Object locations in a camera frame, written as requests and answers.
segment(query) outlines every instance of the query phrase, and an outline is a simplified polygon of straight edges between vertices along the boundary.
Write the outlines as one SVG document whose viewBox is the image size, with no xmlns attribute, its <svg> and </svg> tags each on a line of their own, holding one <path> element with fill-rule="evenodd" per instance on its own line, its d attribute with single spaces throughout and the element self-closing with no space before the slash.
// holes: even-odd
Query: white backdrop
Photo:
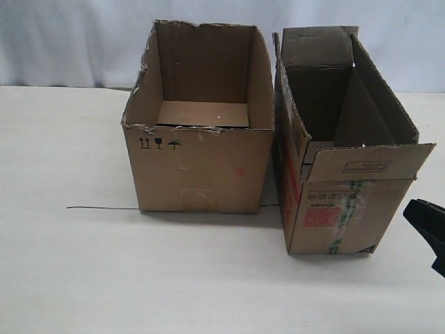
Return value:
<svg viewBox="0 0 445 334">
<path fill-rule="evenodd" d="M 0 84 L 131 87 L 154 19 L 360 25 L 396 91 L 445 91 L 442 0 L 0 0 Z"/>
</svg>

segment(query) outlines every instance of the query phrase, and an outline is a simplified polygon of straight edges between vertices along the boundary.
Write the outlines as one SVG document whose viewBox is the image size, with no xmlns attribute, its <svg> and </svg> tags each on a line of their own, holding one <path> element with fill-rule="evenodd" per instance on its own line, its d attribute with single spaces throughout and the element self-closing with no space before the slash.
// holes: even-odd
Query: corrugated cardboard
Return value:
<svg viewBox="0 0 445 334">
<path fill-rule="evenodd" d="M 373 253 L 435 144 L 419 133 L 357 27 L 283 30 L 273 161 L 289 253 Z"/>
<path fill-rule="evenodd" d="M 156 21 L 122 117 L 139 209 L 254 213 L 273 139 L 255 26 Z"/>
</svg>

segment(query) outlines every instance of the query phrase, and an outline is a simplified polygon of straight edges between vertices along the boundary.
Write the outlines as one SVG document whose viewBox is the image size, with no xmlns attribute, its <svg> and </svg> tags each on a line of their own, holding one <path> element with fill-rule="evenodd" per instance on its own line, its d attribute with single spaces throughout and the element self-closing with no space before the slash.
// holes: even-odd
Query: white table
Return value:
<svg viewBox="0 0 445 334">
<path fill-rule="evenodd" d="M 410 198 L 445 205 L 445 145 L 374 255 L 291 257 L 277 206 L 67 209 L 136 208 L 127 97 L 0 87 L 0 333 L 445 333 L 445 279 L 401 215 Z M 445 143 L 445 94 L 399 97 L 421 141 Z"/>
</svg>

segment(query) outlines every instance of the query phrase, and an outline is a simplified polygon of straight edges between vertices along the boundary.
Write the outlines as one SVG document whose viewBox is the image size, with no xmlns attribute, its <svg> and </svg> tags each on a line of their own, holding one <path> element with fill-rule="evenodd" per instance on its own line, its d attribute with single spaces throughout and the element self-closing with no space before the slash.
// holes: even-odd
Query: open cardboard box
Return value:
<svg viewBox="0 0 445 334">
<path fill-rule="evenodd" d="M 435 144 L 419 133 L 357 27 L 283 31 L 274 169 L 290 253 L 372 253 Z"/>
<path fill-rule="evenodd" d="M 259 209 L 273 87 L 255 26 L 156 21 L 122 117 L 139 209 Z"/>
</svg>

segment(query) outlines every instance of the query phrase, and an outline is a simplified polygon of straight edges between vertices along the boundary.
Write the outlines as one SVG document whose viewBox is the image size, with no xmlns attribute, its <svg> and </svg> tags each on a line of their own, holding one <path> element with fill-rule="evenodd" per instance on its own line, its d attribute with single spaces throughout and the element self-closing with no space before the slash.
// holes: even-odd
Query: black object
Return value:
<svg viewBox="0 0 445 334">
<path fill-rule="evenodd" d="M 432 268 L 445 277 L 445 209 L 426 200 L 411 200 L 403 216 L 430 244 L 437 256 Z"/>
</svg>

